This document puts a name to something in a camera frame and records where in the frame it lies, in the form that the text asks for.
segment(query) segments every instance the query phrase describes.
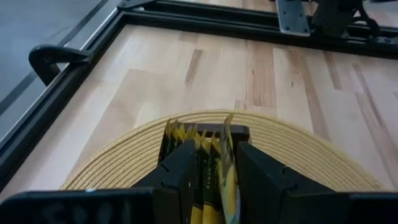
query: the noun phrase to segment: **metal bracket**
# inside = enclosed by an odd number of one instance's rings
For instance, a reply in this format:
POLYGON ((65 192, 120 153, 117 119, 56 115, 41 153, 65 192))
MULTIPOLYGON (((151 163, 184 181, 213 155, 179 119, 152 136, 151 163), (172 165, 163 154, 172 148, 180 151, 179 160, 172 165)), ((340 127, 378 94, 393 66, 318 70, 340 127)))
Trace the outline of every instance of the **metal bracket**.
POLYGON ((39 78, 48 86, 60 73, 56 63, 90 63, 91 54, 87 51, 39 45, 29 53, 29 63, 39 78))
POLYGON ((310 36, 310 26, 302 6, 302 0, 277 0, 276 6, 281 33, 310 36))
POLYGON ((123 0, 118 4, 118 9, 132 9, 156 0, 123 0))

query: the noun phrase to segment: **black metal frame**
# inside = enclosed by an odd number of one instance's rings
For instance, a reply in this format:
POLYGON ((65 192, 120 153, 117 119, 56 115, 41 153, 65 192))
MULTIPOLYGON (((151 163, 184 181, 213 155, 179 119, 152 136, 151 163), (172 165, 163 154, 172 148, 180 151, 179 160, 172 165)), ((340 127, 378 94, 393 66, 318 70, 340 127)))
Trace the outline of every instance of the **black metal frame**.
MULTIPOLYGON (((31 61, 38 76, 49 85, 0 142, 0 190, 34 149, 126 24, 398 59, 398 29, 393 27, 381 27, 380 37, 377 38, 372 37, 370 28, 359 24, 348 26, 342 37, 324 36, 316 32, 310 37, 299 37, 280 33, 276 13, 169 0, 126 0, 84 46, 82 52, 86 57, 81 58, 77 54, 80 58, 68 60, 70 64, 58 75, 54 72, 57 69, 50 66, 65 62, 62 60, 65 57, 50 58, 51 60, 36 58, 31 61)), ((59 50, 60 55, 68 51, 59 50)))

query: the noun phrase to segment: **woven placemat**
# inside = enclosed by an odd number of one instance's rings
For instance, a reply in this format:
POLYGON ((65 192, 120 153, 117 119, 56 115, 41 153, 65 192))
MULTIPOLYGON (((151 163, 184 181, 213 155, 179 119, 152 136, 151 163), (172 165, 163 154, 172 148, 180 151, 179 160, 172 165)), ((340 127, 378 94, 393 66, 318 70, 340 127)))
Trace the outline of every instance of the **woven placemat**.
POLYGON ((157 165, 166 121, 233 124, 250 129, 253 146, 307 177, 337 191, 379 190, 379 182, 341 151, 313 134, 258 113, 230 110, 175 114, 133 129, 88 159, 62 189, 128 188, 157 165))

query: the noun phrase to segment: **light wood surface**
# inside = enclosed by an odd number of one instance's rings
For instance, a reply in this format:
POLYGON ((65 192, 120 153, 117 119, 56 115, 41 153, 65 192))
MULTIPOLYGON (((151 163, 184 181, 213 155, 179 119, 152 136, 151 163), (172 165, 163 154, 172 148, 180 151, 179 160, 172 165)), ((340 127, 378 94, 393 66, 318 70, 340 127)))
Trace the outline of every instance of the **light wood surface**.
MULTIPOLYGON (((275 11, 267 1, 205 3, 275 11)), ((394 13, 369 14, 398 26, 394 13)), ((397 189, 397 71, 393 60, 126 26, 0 198, 58 189, 94 152, 153 119, 234 108, 313 132, 397 189)))

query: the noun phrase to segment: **woven straw mat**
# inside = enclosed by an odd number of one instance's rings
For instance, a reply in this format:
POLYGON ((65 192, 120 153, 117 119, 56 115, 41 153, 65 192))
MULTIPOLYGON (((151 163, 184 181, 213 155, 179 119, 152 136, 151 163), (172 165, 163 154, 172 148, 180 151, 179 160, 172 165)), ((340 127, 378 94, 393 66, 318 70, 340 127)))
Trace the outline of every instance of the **woven straw mat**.
POLYGON ((175 114, 133 129, 88 159, 62 189, 128 188, 157 165, 169 118, 189 123, 233 124, 250 129, 253 146, 333 190, 378 190, 381 185, 329 142, 298 127, 257 113, 214 110, 175 114))

